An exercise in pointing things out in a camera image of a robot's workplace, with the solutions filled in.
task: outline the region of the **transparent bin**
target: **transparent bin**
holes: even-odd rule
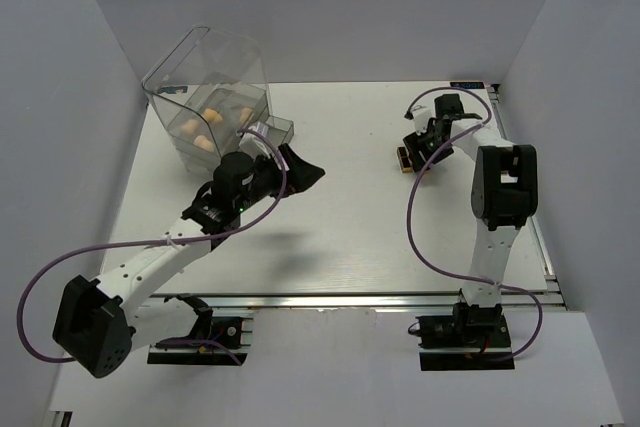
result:
[[[276,146],[293,137],[293,122],[271,115],[261,51],[247,37],[193,27],[142,87],[190,172],[213,172],[238,150],[238,129],[256,121]]]

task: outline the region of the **table surface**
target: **table surface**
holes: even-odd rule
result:
[[[285,199],[261,224],[191,264],[159,293],[285,294],[455,292],[456,280],[422,265],[405,229],[414,174],[402,174],[396,148],[413,129],[403,118],[422,91],[447,82],[271,85],[272,111],[293,120],[294,150],[327,174]],[[488,101],[486,91],[476,91]],[[441,92],[421,102],[428,105]],[[485,115],[464,93],[465,110]],[[495,121],[492,127],[497,128]],[[462,151],[423,180],[414,206],[417,243],[441,268],[468,273],[476,222],[473,162]],[[112,240],[154,238],[179,217],[204,182],[188,173],[149,109]],[[243,214],[255,218],[271,199]],[[134,255],[107,253],[103,270]],[[513,245],[505,283],[545,290],[544,260],[529,226]]]
[[[511,371],[421,372],[415,314],[261,311],[246,363],[147,365],[132,353],[104,379],[61,367],[51,410],[73,427],[598,426],[621,422],[584,314],[545,315]],[[514,345],[535,313],[507,312]]]

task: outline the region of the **wall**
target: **wall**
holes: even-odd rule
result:
[[[15,327],[18,297],[53,257],[105,239],[143,112],[140,87],[95,0],[0,0],[0,397],[2,425],[40,425],[56,367],[32,359]],[[27,333],[51,332],[63,285],[100,256],[43,279]]]
[[[544,0],[98,0],[142,77],[190,25],[245,33],[270,80],[503,78]]]
[[[560,285],[586,311],[632,426],[640,425],[639,26],[640,0],[547,0],[502,87],[507,131],[538,149],[540,218]]]

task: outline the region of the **clear plastic container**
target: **clear plastic container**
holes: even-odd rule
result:
[[[269,125],[274,145],[293,137],[293,122],[271,115],[262,54],[247,37],[193,27],[142,87],[190,172],[213,172],[238,150],[238,129],[256,121]]]

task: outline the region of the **robotic arm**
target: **robotic arm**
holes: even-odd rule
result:
[[[278,148],[287,168],[284,197],[304,192],[324,170],[287,145]],[[244,152],[222,157],[181,217],[164,232],[167,245],[148,247],[128,262],[89,281],[82,276],[64,289],[53,338],[94,377],[117,369],[140,347],[169,337],[206,339],[211,308],[189,294],[145,304],[158,288],[193,261],[216,249],[226,238],[183,242],[182,239],[228,232],[240,226],[242,212],[281,188],[282,173],[273,158]]]
[[[405,116],[415,125],[415,132],[406,136],[403,143],[416,172],[443,143],[473,127],[480,119],[476,114],[464,112],[459,94],[438,97],[435,107],[435,117],[430,109],[420,106]],[[504,321],[499,286],[513,242],[537,209],[537,167],[532,146],[515,145],[487,127],[458,139],[453,145],[475,162],[471,207],[477,235],[468,275],[493,282],[489,285],[465,281],[462,286],[461,300],[453,309],[451,336],[464,345],[472,339],[488,338]],[[451,154],[452,147],[443,150],[434,163]]]

